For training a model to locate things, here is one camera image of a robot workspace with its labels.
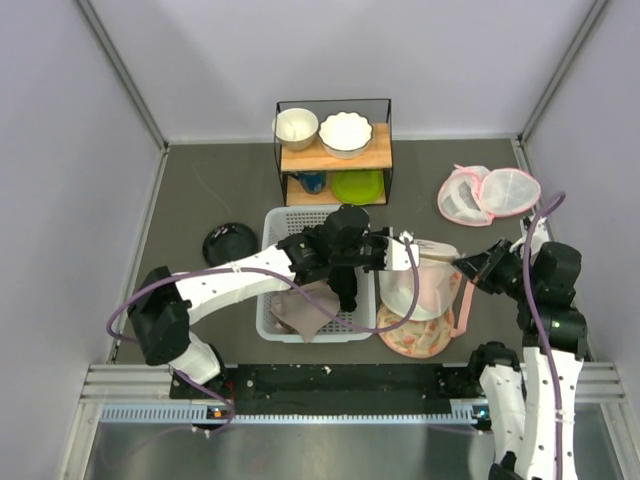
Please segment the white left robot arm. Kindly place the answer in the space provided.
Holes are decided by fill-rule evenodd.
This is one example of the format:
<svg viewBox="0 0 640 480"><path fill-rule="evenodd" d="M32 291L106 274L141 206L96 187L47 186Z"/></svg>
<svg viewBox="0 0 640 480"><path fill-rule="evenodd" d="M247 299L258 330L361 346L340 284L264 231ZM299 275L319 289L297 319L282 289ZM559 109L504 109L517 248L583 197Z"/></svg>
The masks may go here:
<svg viewBox="0 0 640 480"><path fill-rule="evenodd" d="M344 312L356 307L356 269L407 268L411 243L389 228L373 232L367 212L343 205L315 226L305 226L261 252L200 272L173 274L166 266L147 274L127 307L135 339L149 366L186 374L205 396L226 387L215 350L191 327L213 312L272 292L327 281Z"/></svg>

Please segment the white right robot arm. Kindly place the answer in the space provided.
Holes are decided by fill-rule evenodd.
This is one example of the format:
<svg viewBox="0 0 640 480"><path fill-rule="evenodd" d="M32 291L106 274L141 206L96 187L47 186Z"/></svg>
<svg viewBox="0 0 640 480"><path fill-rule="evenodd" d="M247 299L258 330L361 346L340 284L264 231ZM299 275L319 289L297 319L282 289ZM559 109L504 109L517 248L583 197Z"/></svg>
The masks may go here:
<svg viewBox="0 0 640 480"><path fill-rule="evenodd" d="M500 342L478 347L466 380L488 401L495 441L492 479L574 479L575 400L587 356L587 324L574 307L581 254L544 243L531 266L523 249L501 240L454 261L477 289L517 303L520 354Z"/></svg>

